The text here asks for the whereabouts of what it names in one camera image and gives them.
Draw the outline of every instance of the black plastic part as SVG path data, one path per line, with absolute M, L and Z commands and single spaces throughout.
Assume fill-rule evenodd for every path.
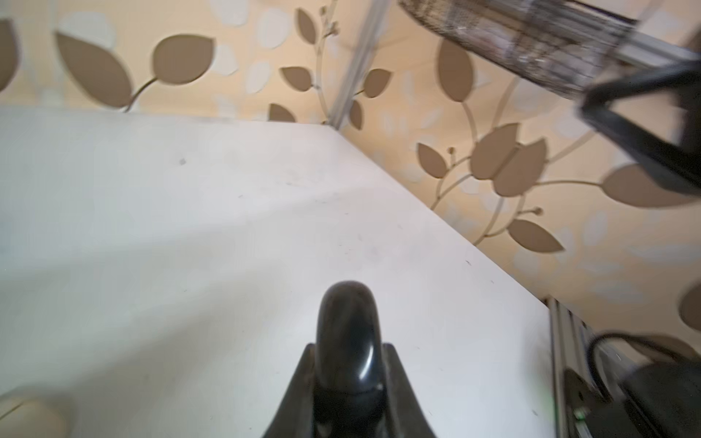
M 662 438 L 629 400 L 597 409 L 585 423 L 592 438 Z
M 661 140 L 609 109 L 613 100 L 662 89 L 684 90 L 688 95 L 684 100 L 687 112 L 679 145 Z M 701 60 L 680 62 L 591 88 L 581 107 L 581 116 L 633 156 L 662 188 L 701 195 L 700 94 Z
M 314 344 L 304 348 L 278 412 L 263 438 L 314 437 Z
M 359 394 L 384 381 L 380 322 L 370 289 L 346 281 L 324 295 L 316 326 L 316 381 L 330 391 Z
M 386 343 L 383 358 L 387 372 L 387 429 L 389 437 L 435 438 L 411 389 L 397 350 Z
M 606 406 L 606 401 L 601 395 L 593 391 L 579 374 L 570 368 L 564 371 L 563 381 L 566 409 L 565 412 L 558 413 L 558 415 L 567 416 L 568 437 L 577 438 L 575 411 L 596 411 Z
M 648 365 L 621 388 L 660 436 L 701 437 L 701 362 Z
M 342 282 L 327 291 L 317 340 L 305 348 L 264 438 L 435 438 L 397 351 L 380 343 L 367 287 Z

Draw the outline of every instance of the vine stem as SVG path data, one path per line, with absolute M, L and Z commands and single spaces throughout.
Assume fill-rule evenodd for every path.
M 564 158 L 568 154 L 570 154 L 572 151 L 577 149 L 579 146 L 582 146 L 584 143 L 588 142 L 594 136 L 597 134 L 596 131 L 589 131 L 586 134 L 584 134 L 582 137 L 579 137 L 577 140 L 574 141 L 574 143 L 570 144 L 567 146 L 565 149 L 562 149 L 560 152 L 556 153 L 553 155 L 551 159 L 549 159 L 547 162 L 549 164 L 554 163 L 555 161 L 558 161 L 560 158 Z
M 583 186 L 594 186 L 594 187 L 601 187 L 601 184 L 598 182 L 589 182 L 589 181 L 578 181 L 576 179 L 558 179 L 555 181 L 543 181 L 543 182 L 537 182 L 535 185 L 536 186 L 551 186 L 555 184 L 582 184 Z
M 470 174 L 467 174 L 467 175 L 465 175 L 464 177 L 461 177 L 460 179 L 458 179 L 457 181 L 455 181 L 455 182 L 454 182 L 453 184 L 451 184 L 447 189 L 445 189 L 445 192 L 437 194 L 435 202 L 433 203 L 433 205 L 431 205 L 431 209 L 434 210 L 434 209 L 438 206 L 438 203 L 441 201 L 441 199 L 445 198 L 445 196 L 446 196 L 448 193 L 450 193 L 454 188 L 456 188 L 456 187 L 459 186 L 463 181 L 465 181 L 465 180 L 467 180 L 467 179 L 469 179 L 469 178 L 472 178 L 472 174 L 471 174 L 471 173 L 470 173 Z
M 149 79 L 144 85 L 141 85 L 141 88 L 139 88 L 139 90 L 138 90 L 136 93 L 134 93 L 134 95 L 132 96 L 131 100 L 129 101 L 129 106 L 126 107 L 126 109 L 124 110 L 124 112 L 128 113 L 128 112 L 131 110 L 131 107 L 134 106 L 134 103 L 136 102 L 136 99 L 139 98 L 139 96 L 141 95 L 141 93 L 143 93 L 149 86 L 151 86 L 151 84 L 153 84 L 153 83 L 156 82 L 157 80 L 158 80 L 158 79 L 156 79 L 156 78 L 151 78 L 151 79 Z
M 450 193 L 451 190 L 456 188 L 458 185 L 460 185 L 461 182 L 465 181 L 467 178 L 470 178 L 472 174 L 465 175 L 464 177 L 460 178 L 457 182 L 451 184 L 450 187 L 448 187 L 445 192 L 441 193 L 440 189 L 443 187 L 443 182 L 445 181 L 446 177 L 448 174 L 456 167 L 458 167 L 459 164 L 462 164 L 466 162 L 467 160 L 470 159 L 470 156 L 462 157 L 461 159 L 457 160 L 450 168 L 448 169 L 448 172 L 445 172 L 445 175 L 443 175 L 443 178 L 438 181 L 438 184 L 436 184 L 436 200 L 433 201 L 433 204 L 431 205 L 431 209 L 435 209 L 438 206 L 438 203 L 440 202 L 441 199 L 445 198 L 445 196 Z
M 319 104 L 321 105 L 321 110 L 324 112 L 324 117 L 326 118 L 329 118 L 329 109 L 326 107 L 324 90 L 321 86 L 321 66 L 324 57 L 324 44 L 326 43 L 326 38 L 329 36 L 327 33 L 327 28 L 329 27 L 329 23 L 334 16 L 334 10 L 336 9 L 337 3 L 338 0 L 332 0 L 331 6 L 329 6 L 329 12 L 324 16 L 324 29 L 322 30 L 322 36 L 316 49 L 316 93 L 319 96 Z
M 468 122 L 470 123 L 470 131 L 472 133 L 472 145 L 477 144 L 477 124 L 475 123 L 475 116 L 472 114 L 470 107 L 465 102 L 460 102 L 465 110 L 465 115 L 468 117 Z
M 511 80 L 511 83 L 509 86 L 506 88 L 506 91 L 504 92 L 504 96 L 501 97 L 501 100 L 499 101 L 499 105 L 496 107 L 496 113 L 494 113 L 494 120 L 491 122 L 491 128 L 494 129 L 498 125 L 498 123 L 501 121 L 501 116 L 504 113 L 504 108 L 506 108 L 506 102 L 509 101 L 509 97 L 511 97 L 511 94 L 514 92 L 516 89 L 516 85 L 519 83 L 520 77 L 516 76 Z
M 495 235 L 500 235 L 500 234 L 503 233 L 504 231 L 508 230 L 509 227 L 511 226 L 511 224 L 514 223 L 514 221 L 516 220 L 516 218 L 517 218 L 518 216 L 520 216 L 521 214 L 524 213 L 524 212 L 521 211 L 521 209 L 523 208 L 525 202 L 526 202 L 526 196 L 525 196 L 525 195 L 521 195 L 521 199 L 519 199 L 519 204 L 516 206 L 516 211 L 515 211 L 514 215 L 511 216 L 511 219 L 509 220 L 509 222 L 508 222 L 506 225 L 504 225 L 504 227 L 503 227 L 501 230 L 499 230 L 499 231 L 494 231 L 493 233 L 490 233 L 490 234 L 485 234 L 484 237 L 485 237 L 485 238 L 492 238 L 492 237 L 494 237 Z
M 496 209 L 494 210 L 494 214 L 491 217 L 491 220 L 489 221 L 489 224 L 487 224 L 486 228 L 484 229 L 484 232 L 482 232 L 482 235 L 473 243 L 474 246 L 478 246 L 484 238 L 489 234 L 489 231 L 491 231 L 492 227 L 494 227 L 494 224 L 496 223 L 496 218 L 499 217 L 499 213 L 501 213 L 501 208 L 504 206 L 504 198 L 499 198 L 499 202 L 496 205 Z

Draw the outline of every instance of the metal frame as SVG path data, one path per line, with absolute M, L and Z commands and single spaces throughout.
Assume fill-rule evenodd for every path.
M 372 61 L 374 48 L 380 37 L 379 31 L 391 1 L 396 0 L 372 0 L 367 11 L 360 31 L 360 37 L 356 44 L 357 49 L 346 70 L 341 89 L 329 115 L 329 125 L 336 130 L 340 129 L 344 116 L 350 111 L 355 90 L 365 76 L 367 66 Z M 519 7 L 520 3 L 522 3 L 522 0 L 491 0 L 490 7 L 495 7 L 500 12 L 511 15 L 514 18 L 522 19 L 525 17 L 525 12 Z M 577 11 L 568 11 L 568 13 L 577 15 Z M 584 15 L 573 16 L 572 18 L 579 21 L 585 20 Z M 639 32 L 633 32 L 631 37 L 618 47 L 612 56 L 617 60 L 643 69 L 662 67 L 680 61 L 701 59 L 699 53 Z
M 594 330 L 572 313 L 564 304 L 550 297 L 550 334 L 552 342 L 552 380 L 555 399 L 555 427 L 557 438 L 569 438 L 572 425 L 568 424 L 564 372 L 571 369 L 589 386 L 592 377 L 586 363 L 587 346 L 596 335 Z M 603 345 L 597 355 L 599 373 L 614 398 L 622 397 L 617 383 L 637 367 L 636 363 L 610 345 Z

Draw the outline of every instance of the wire mesh basket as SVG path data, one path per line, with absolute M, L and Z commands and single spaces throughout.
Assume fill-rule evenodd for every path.
M 424 27 L 572 99 L 636 20 L 574 0 L 399 0 Z

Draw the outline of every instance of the wallpaper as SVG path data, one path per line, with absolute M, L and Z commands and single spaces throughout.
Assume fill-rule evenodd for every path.
M 644 16 L 643 32 L 675 44 L 701 17 L 694 0 L 600 3 Z M 673 102 L 649 95 L 615 110 L 673 140 Z M 660 188 L 576 105 L 394 4 L 341 131 L 537 297 L 556 297 L 597 329 L 701 348 L 700 199 Z
M 323 123 L 369 0 L 0 0 L 0 104 Z

